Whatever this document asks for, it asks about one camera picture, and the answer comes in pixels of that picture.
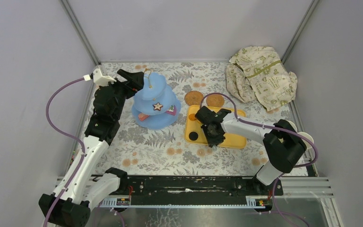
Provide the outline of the blue three-tier cake stand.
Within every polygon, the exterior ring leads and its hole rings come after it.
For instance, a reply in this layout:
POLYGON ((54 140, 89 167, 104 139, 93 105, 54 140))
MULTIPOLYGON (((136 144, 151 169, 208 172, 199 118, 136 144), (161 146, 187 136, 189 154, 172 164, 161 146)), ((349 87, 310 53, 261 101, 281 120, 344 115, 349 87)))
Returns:
POLYGON ((134 96, 132 115, 144 128, 160 130, 178 119, 181 103, 165 76, 151 69, 143 71, 144 86, 134 96))

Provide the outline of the woven rattan coaster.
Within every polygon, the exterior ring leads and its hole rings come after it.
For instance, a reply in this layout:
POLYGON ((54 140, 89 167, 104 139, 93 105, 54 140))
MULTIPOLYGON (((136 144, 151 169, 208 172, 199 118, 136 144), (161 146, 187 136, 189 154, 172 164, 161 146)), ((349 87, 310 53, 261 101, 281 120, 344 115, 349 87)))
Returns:
POLYGON ((206 98, 207 106, 222 107, 225 103, 224 97, 219 94, 212 94, 206 98))
POLYGON ((200 105, 203 98, 204 95, 201 92, 190 91, 185 95, 184 100, 187 105, 191 106, 191 105, 200 105))

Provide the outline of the purple cake slice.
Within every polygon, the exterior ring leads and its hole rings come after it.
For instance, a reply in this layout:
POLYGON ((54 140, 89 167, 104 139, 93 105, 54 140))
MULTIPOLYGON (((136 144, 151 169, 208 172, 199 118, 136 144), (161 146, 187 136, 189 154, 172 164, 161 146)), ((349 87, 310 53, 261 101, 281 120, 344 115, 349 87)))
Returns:
POLYGON ((168 110, 165 111, 166 114, 169 114, 169 115, 172 115, 172 116, 175 116, 176 113, 177 113, 177 108, 175 105, 172 105, 169 107, 168 110))

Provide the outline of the yellow serving tray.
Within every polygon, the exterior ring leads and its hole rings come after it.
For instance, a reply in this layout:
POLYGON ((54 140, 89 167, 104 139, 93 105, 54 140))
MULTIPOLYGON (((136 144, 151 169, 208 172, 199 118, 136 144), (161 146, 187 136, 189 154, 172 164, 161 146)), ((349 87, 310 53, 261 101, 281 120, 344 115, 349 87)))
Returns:
MULTIPOLYGON (((189 143, 208 145, 204 132, 201 129, 202 124, 198 120, 190 119, 190 115, 195 114, 198 110, 199 110, 199 105, 191 105, 188 108, 187 120, 184 130, 184 138, 189 143), (198 138, 196 140, 190 139, 189 135, 192 132, 195 132, 198 135, 198 138)), ((224 137, 225 137, 224 142, 217 145, 217 147, 242 149, 246 146, 246 138, 243 136, 226 133, 224 137)))

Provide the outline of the pink cake slice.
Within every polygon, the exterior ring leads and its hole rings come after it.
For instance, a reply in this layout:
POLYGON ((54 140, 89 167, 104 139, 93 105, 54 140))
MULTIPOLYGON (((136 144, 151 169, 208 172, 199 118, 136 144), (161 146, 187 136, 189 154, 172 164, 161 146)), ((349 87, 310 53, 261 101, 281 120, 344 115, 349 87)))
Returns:
POLYGON ((138 114, 138 120, 140 122, 144 122, 145 120, 147 120, 150 117, 150 115, 144 114, 144 113, 139 113, 138 114))

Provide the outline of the star shaped cookie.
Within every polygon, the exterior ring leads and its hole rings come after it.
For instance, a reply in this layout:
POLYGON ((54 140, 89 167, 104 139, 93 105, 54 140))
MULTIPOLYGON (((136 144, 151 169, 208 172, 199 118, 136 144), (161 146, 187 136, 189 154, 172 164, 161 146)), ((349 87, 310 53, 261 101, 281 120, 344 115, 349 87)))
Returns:
POLYGON ((163 105, 159 102, 157 102, 156 104, 153 104, 153 110, 154 111, 161 111, 163 108, 163 105))

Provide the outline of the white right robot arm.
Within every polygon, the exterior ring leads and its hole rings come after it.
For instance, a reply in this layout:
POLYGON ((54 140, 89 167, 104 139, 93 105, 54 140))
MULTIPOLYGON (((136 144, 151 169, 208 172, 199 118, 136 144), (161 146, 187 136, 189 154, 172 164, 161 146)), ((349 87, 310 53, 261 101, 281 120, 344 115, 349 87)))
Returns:
POLYGON ((255 174, 252 182, 254 192, 259 195, 268 192, 271 184, 282 174, 290 173, 309 148, 305 143, 306 138, 287 120, 270 125, 250 122, 231 110, 221 108, 215 112, 206 106, 199 108, 195 118, 201 123, 210 147, 220 145, 227 133, 245 137, 265 147, 268 161, 255 174))

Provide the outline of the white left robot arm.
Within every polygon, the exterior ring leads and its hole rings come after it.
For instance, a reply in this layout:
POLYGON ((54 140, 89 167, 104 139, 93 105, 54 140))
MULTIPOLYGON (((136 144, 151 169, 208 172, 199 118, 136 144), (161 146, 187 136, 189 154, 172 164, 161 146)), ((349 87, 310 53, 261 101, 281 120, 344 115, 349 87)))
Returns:
POLYGON ((51 194, 43 194, 39 207, 45 216, 43 226, 49 223, 61 227, 84 227, 91 211, 106 196, 114 192, 123 194, 128 187, 127 173, 117 168, 109 168, 103 176, 89 189, 87 182, 92 175, 98 160, 111 145, 120 127, 120 117, 125 101, 144 87, 144 72, 127 72, 123 69, 117 74, 124 78, 108 76, 103 65, 97 65, 91 74, 81 78, 82 81, 93 81, 98 86, 94 93, 93 113, 84 132, 84 138, 68 134, 53 124, 49 108, 55 96, 64 88, 79 82, 78 79, 59 88, 46 105, 48 123, 60 134, 76 140, 81 151, 78 152, 62 181, 51 194))

